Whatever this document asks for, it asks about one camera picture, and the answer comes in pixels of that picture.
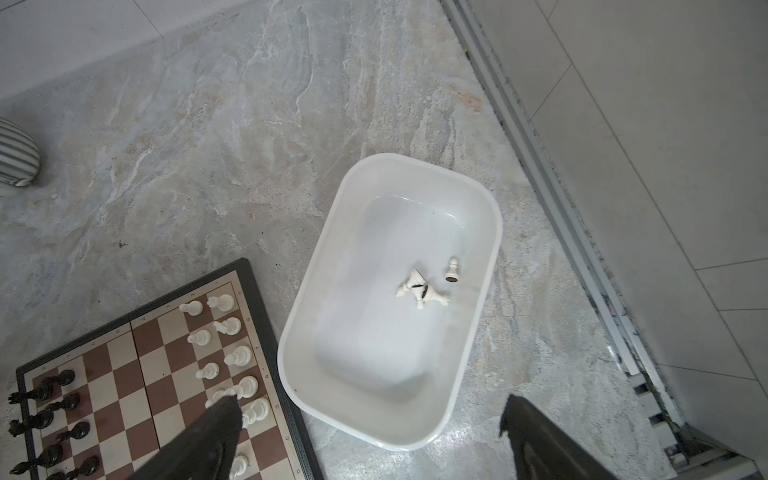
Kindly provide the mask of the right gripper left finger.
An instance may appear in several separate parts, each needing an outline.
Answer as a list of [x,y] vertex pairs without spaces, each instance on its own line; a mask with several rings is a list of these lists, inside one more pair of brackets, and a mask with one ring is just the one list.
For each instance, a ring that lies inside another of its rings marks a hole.
[[225,395],[130,479],[228,479],[241,430],[237,399]]

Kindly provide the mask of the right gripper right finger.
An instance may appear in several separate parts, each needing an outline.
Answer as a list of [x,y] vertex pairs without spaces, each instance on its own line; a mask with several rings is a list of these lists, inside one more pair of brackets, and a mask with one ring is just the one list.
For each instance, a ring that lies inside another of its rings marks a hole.
[[613,479],[617,477],[561,430],[528,399],[510,394],[500,418],[518,479]]

